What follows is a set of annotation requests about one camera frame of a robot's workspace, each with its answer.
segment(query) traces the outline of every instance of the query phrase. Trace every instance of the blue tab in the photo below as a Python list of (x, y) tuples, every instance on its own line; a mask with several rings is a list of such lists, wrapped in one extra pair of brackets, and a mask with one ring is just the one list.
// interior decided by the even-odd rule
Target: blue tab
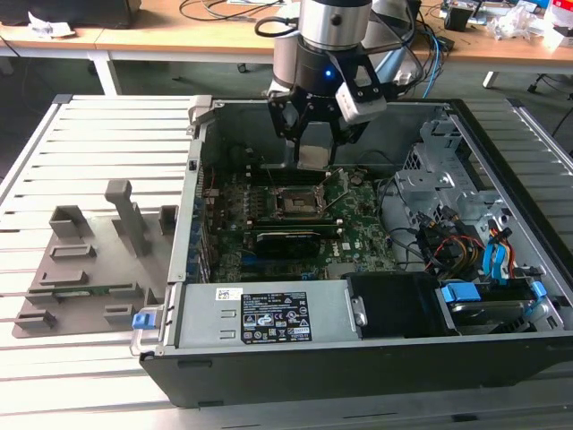
[(493, 258), (493, 268), (492, 268), (492, 278), (498, 280), (500, 285), (506, 285), (508, 280), (503, 278), (501, 275), (501, 265), (505, 261), (505, 247), (504, 246), (497, 246), (497, 252), (495, 253), (495, 257)]
[(483, 273), (487, 276), (492, 272), (493, 243), (487, 244), (483, 252)]
[(451, 282), (441, 289), (446, 303), (479, 302), (482, 300), (473, 282)]
[(531, 289), (534, 291), (537, 300), (540, 300), (545, 296), (547, 296), (547, 290), (539, 280), (536, 280), (535, 282), (531, 283)]
[(133, 316), (132, 327), (134, 330), (155, 329), (155, 314), (139, 313)]

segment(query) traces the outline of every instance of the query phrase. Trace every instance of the metal slotted platform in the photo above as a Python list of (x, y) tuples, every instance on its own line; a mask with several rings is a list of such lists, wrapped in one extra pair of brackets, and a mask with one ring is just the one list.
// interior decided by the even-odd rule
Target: metal slotted platform
[[(31, 428), (545, 428), (570, 422), (571, 366), (516, 387), (174, 408), (130, 355), (130, 332), (17, 340), (14, 318), (38, 267), (57, 204), (108, 213), (107, 180), (132, 180), (142, 211), (178, 204), (186, 97), (74, 97), (54, 104), (0, 187), (0, 426)], [(269, 387), (280, 390), (280, 387)]]
[[(539, 208), (573, 250), (573, 160), (518, 103), (469, 100), (468, 107)], [(474, 155), (485, 184), (491, 181)]]

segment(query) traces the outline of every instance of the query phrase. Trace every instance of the blue cable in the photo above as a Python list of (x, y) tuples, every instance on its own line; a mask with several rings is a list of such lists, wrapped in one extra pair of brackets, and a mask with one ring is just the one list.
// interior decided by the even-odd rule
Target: blue cable
[(436, 61), (433, 64), (432, 76), (430, 76), (430, 81), (428, 82), (428, 86), (426, 87), (426, 91), (423, 94), (423, 99), (426, 98), (426, 96), (428, 95), (428, 93), (432, 89), (432, 86), (434, 84), (434, 79), (436, 76), (436, 70), (438, 69), (438, 63), (440, 62), (440, 42), (438, 42), (438, 40), (436, 39), (436, 37), (433, 34), (430, 34), (430, 33), (426, 33), (426, 34), (432, 36), (433, 43), (436, 46)]

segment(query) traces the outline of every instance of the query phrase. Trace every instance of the screw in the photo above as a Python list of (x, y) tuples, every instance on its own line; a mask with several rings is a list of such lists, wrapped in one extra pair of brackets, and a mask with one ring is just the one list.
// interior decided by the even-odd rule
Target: screw
[(332, 25), (334, 25), (335, 27), (337, 27), (338, 25), (340, 25), (342, 23), (342, 17), (340, 15), (332, 15), (330, 17), (330, 23)]

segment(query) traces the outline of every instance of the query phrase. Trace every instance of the blue latch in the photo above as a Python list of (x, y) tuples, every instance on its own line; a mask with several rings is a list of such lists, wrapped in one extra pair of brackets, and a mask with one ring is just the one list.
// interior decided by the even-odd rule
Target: blue latch
[(134, 330), (153, 330), (155, 329), (155, 314), (146, 312), (138, 313), (133, 316), (132, 327)]
[(545, 287), (543, 286), (543, 283), (541, 283), (539, 280), (536, 280), (534, 282), (531, 283), (531, 285), (529, 286), (531, 288), (531, 290), (534, 292), (535, 294), (535, 298), (537, 300), (535, 300), (535, 303), (533, 303), (531, 306), (529, 306), (529, 308), (526, 309), (526, 316), (531, 315), (534, 312), (534, 309), (541, 303), (543, 302), (543, 299), (547, 297), (547, 290), (545, 289)]
[(483, 273), (485, 275), (492, 275), (492, 278), (497, 280), (501, 285), (506, 285), (508, 280), (503, 278), (501, 266), (505, 261), (506, 249), (490, 241), (485, 247), (483, 252)]
[(539, 280), (536, 280), (531, 283), (531, 289), (534, 291), (537, 300), (541, 300), (542, 298), (547, 296), (547, 290)]
[(444, 296), (446, 303), (479, 302), (482, 300), (473, 282), (451, 282), (441, 288), (441, 294)]

